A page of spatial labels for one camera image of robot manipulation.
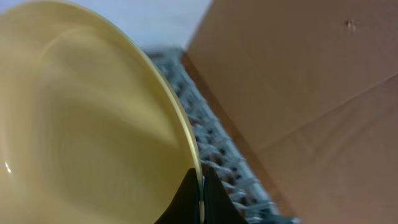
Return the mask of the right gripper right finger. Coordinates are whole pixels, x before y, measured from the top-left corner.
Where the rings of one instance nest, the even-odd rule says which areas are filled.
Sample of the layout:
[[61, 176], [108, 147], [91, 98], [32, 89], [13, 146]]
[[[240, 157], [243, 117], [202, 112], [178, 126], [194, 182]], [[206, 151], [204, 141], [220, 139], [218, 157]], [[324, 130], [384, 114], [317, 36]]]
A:
[[205, 172], [203, 191], [206, 224], [248, 224], [234, 206], [212, 167]]

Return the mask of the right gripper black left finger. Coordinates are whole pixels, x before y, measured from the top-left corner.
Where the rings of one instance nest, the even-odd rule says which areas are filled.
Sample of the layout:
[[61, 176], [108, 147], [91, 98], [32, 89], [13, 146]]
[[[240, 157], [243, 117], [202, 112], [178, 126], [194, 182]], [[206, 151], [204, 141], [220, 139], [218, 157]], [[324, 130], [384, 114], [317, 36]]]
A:
[[170, 205], [155, 224], [200, 224], [199, 197], [197, 173], [191, 168], [185, 174]]

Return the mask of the yellow plate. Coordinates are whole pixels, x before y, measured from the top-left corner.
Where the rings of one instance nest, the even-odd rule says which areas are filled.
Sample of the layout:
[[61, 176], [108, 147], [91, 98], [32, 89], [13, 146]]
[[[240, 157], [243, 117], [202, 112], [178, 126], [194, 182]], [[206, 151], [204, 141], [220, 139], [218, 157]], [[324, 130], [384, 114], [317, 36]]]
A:
[[1, 222], [155, 223], [194, 168], [187, 115], [118, 27], [83, 6], [1, 13]]

